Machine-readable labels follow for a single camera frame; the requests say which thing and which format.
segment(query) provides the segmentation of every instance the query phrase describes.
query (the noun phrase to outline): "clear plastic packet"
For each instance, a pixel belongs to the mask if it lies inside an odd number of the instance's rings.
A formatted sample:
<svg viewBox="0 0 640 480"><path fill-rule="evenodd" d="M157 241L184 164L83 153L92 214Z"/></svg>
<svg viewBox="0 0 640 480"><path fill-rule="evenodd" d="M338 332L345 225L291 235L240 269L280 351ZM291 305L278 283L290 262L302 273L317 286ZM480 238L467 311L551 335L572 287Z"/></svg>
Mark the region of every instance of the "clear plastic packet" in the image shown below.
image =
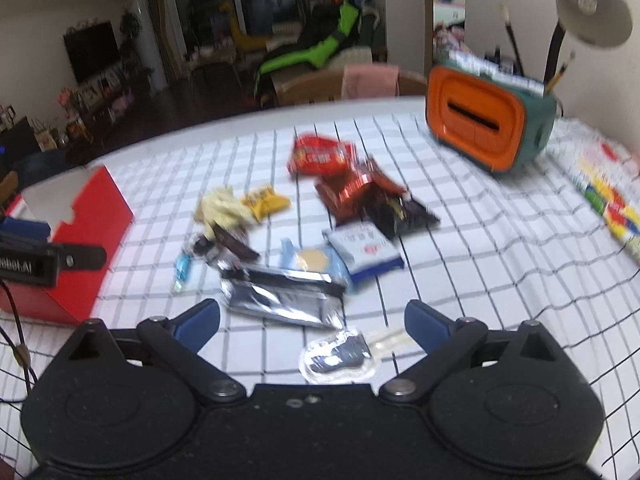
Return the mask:
<svg viewBox="0 0 640 480"><path fill-rule="evenodd" d="M404 328L364 336L357 329L340 330L313 341L300 353L298 367L312 384L361 383L373 377L380 360L412 341Z"/></svg>

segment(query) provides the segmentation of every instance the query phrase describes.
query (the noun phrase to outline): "chocolate wrapper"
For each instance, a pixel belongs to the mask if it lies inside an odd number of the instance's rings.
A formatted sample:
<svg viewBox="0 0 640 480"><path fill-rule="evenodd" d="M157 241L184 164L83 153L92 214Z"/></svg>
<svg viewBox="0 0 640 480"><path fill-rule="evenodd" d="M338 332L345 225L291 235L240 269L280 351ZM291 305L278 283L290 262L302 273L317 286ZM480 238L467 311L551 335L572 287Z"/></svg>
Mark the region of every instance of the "chocolate wrapper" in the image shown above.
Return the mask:
<svg viewBox="0 0 640 480"><path fill-rule="evenodd" d="M338 224L361 218L366 205L382 195L397 197L406 193L372 158L352 164L337 176L325 177L316 183L316 191Z"/></svg>
<svg viewBox="0 0 640 480"><path fill-rule="evenodd" d="M410 194L400 197L380 195L365 207L365 213L389 240L440 223L440 218Z"/></svg>
<svg viewBox="0 0 640 480"><path fill-rule="evenodd" d="M236 238L229 231L223 229L219 225L213 226L213 232L216 235L216 242L224 248L227 248L241 260L254 262L255 260L260 258L260 254L255 252L242 240Z"/></svg>

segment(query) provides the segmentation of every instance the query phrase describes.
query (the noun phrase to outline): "pen holder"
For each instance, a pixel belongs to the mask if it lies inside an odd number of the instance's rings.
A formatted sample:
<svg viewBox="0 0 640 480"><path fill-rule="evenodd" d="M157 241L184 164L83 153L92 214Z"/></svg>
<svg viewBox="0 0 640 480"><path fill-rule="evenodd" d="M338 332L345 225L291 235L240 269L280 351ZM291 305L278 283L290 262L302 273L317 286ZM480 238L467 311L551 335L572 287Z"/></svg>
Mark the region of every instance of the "pen holder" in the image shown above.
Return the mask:
<svg viewBox="0 0 640 480"><path fill-rule="evenodd" d="M556 107L552 95L537 96L449 64L430 73L427 123L433 135L490 173L536 158L549 140Z"/></svg>

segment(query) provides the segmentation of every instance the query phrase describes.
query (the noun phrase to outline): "red snack bag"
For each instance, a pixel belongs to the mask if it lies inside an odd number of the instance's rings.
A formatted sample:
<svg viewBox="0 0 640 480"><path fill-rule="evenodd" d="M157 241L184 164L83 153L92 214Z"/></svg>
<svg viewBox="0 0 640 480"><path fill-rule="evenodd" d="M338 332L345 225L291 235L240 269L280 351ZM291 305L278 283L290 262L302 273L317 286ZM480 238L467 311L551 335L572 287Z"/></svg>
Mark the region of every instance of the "red snack bag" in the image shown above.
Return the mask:
<svg viewBox="0 0 640 480"><path fill-rule="evenodd" d="M293 153L287 163L290 174L332 176L349 168L358 158L352 142L319 137L314 133L298 136L293 143Z"/></svg>
<svg viewBox="0 0 640 480"><path fill-rule="evenodd" d="M351 164L340 175L316 183L316 191L338 224L360 218L364 208L379 196L402 196L406 189L396 184L372 158Z"/></svg>

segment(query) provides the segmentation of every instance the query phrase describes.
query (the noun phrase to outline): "lamp arm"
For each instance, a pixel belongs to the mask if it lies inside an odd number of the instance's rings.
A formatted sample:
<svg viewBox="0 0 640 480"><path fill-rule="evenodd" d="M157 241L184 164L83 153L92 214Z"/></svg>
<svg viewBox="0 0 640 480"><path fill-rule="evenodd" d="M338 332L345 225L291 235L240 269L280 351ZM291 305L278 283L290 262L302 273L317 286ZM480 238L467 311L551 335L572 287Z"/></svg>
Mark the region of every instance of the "lamp arm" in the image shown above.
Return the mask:
<svg viewBox="0 0 640 480"><path fill-rule="evenodd" d="M564 27L560 25L560 22L556 24L556 30L551 37L551 44L549 45L549 53L546 56L546 69L545 69L545 85L551 81L552 77L558 70L558 58L560 56L560 47L562 46L562 40L564 40L565 34Z"/></svg>

